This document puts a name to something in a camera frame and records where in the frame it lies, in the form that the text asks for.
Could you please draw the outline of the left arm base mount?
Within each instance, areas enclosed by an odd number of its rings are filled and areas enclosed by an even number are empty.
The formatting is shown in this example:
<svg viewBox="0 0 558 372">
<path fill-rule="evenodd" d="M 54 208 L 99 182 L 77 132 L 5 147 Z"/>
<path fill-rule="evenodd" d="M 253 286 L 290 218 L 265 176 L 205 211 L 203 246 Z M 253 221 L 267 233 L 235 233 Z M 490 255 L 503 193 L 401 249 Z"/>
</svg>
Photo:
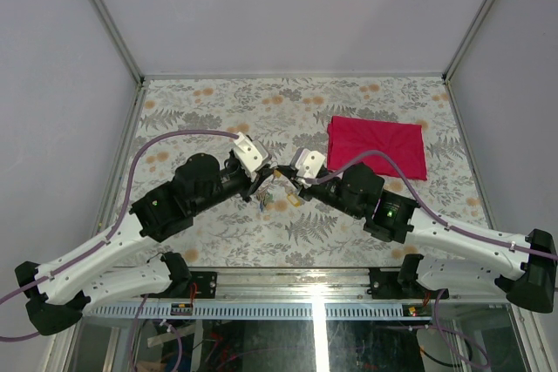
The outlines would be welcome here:
<svg viewBox="0 0 558 372">
<path fill-rule="evenodd" d="M 217 290 L 218 274 L 215 271 L 193 271 L 189 278 L 179 281 L 171 287 L 171 298 L 214 299 Z"/>
</svg>

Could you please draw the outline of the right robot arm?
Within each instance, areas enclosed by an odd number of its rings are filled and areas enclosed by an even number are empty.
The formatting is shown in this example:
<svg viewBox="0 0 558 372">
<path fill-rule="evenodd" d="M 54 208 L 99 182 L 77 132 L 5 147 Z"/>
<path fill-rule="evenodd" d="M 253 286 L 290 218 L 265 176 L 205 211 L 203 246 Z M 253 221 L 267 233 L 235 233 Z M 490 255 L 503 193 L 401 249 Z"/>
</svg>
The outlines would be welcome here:
<svg viewBox="0 0 558 372">
<path fill-rule="evenodd" d="M 414 257 L 412 266 L 398 275 L 398 289 L 407 297 L 428 290 L 469 289 L 475 293 L 504 294 L 526 310 L 549 314 L 554 308 L 557 252 L 553 236 L 533 229 L 529 234 L 505 233 L 445 218 L 417 196 L 406 198 L 384 188 L 384 179 L 358 163 L 336 176 L 321 168 L 305 179 L 292 166 L 278 171 L 297 188 L 304 200 L 319 200 L 363 220 L 373 238 L 413 246 L 437 248 L 459 256 L 464 266 L 443 267 Z"/>
</svg>

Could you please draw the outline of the metal keyring with clips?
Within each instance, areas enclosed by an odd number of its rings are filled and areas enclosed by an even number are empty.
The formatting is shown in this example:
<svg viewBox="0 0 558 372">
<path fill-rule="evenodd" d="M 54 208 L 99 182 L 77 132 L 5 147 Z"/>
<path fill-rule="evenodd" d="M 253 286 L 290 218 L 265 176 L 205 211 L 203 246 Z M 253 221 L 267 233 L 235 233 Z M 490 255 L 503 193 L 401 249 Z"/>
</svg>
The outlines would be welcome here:
<svg viewBox="0 0 558 372">
<path fill-rule="evenodd" d="M 287 191 L 288 185 L 286 177 L 285 179 L 274 179 L 272 173 L 256 191 L 255 197 L 259 210 L 261 212 L 273 210 L 276 203 L 286 197 Z"/>
</svg>

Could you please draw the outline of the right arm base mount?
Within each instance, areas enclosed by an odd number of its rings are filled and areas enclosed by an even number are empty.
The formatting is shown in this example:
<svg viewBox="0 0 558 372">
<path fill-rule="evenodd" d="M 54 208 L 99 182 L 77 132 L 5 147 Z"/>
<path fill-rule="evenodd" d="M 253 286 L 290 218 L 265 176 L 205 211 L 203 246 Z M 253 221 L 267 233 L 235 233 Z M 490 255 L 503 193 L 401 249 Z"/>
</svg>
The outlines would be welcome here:
<svg viewBox="0 0 558 372">
<path fill-rule="evenodd" d="M 398 282 L 399 273 L 398 267 L 371 267 L 367 294 L 373 300 L 404 299 L 405 291 Z"/>
</svg>

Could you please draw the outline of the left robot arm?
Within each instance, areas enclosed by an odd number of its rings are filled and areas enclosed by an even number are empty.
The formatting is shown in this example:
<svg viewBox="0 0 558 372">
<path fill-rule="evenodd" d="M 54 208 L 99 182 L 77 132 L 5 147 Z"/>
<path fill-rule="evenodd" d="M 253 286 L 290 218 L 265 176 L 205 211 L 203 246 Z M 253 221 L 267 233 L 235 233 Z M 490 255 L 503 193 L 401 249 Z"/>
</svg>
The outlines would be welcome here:
<svg viewBox="0 0 558 372">
<path fill-rule="evenodd" d="M 138 267 L 116 265 L 190 228 L 195 216 L 235 195 L 248 201 L 272 173 L 269 160 L 267 151 L 253 146 L 245 152 L 234 148 L 223 164 L 195 154 L 171 180 L 134 202 L 121 222 L 49 263 L 20 264 L 15 274 L 31 324 L 40 335 L 54 335 L 112 301 L 188 294 L 192 275 L 178 253 L 163 253 Z"/>
</svg>

